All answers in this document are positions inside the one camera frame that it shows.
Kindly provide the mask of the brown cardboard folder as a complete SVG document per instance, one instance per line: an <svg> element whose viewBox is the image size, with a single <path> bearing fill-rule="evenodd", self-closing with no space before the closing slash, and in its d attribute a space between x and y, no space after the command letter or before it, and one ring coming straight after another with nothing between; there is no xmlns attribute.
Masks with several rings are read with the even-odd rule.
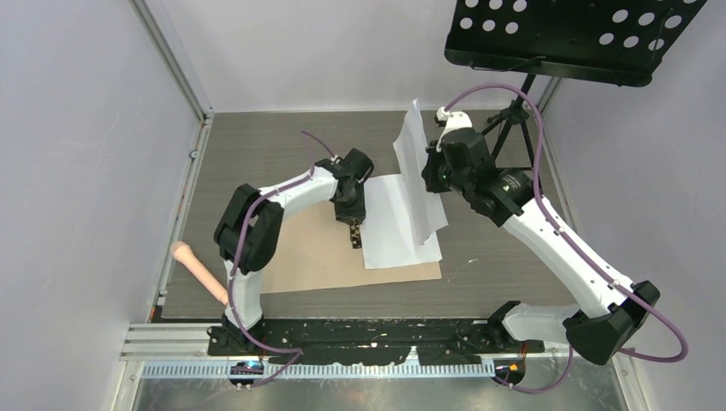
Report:
<svg viewBox="0 0 726 411"><path fill-rule="evenodd" d="M439 280L438 262L395 268L364 266L364 254L354 249L348 226L335 220L328 202L284 220L277 250L262 274L262 292L283 292Z"/></svg>

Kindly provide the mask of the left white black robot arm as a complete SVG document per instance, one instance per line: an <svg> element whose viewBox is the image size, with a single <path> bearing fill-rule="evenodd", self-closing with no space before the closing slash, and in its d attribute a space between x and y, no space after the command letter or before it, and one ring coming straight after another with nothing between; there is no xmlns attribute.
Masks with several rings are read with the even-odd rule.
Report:
<svg viewBox="0 0 726 411"><path fill-rule="evenodd" d="M263 341L256 324L263 318L262 271L271 262L283 221L318 203L334 206L335 220L349 228L354 249L362 248L360 228L366 219L364 184L373 161L351 149L343 158L324 158L302 174L267 188L240 185L233 193L213 235L228 272L225 318L233 326L229 342L253 354Z"/></svg>

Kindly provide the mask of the white paper sheets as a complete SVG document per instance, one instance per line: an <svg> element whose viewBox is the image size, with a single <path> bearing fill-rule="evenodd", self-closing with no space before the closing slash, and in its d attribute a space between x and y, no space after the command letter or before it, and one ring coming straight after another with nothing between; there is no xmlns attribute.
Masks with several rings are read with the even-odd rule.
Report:
<svg viewBox="0 0 726 411"><path fill-rule="evenodd" d="M408 200L414 243L423 245L448 225L448 219L440 195L427 192L421 176L427 160L427 140L417 99L410 104L393 147Z"/></svg>

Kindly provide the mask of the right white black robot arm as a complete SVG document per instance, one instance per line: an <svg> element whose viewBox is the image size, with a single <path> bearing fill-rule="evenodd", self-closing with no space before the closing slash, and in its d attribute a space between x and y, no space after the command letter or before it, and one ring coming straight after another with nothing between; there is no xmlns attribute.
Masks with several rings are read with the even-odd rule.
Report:
<svg viewBox="0 0 726 411"><path fill-rule="evenodd" d="M532 250L576 300L561 307L503 304L488 319L491 345L506 352L528 340L562 343L593 364L606 364L648 316L615 284L651 304L660 297L658 288L616 273L603 279L565 241L569 227L565 223L554 227L548 221L559 217L546 198L536 199L529 175L498 168L484 137L473 128L449 131L430 141L425 152L421 176L427 191L459 194L472 210Z"/></svg>

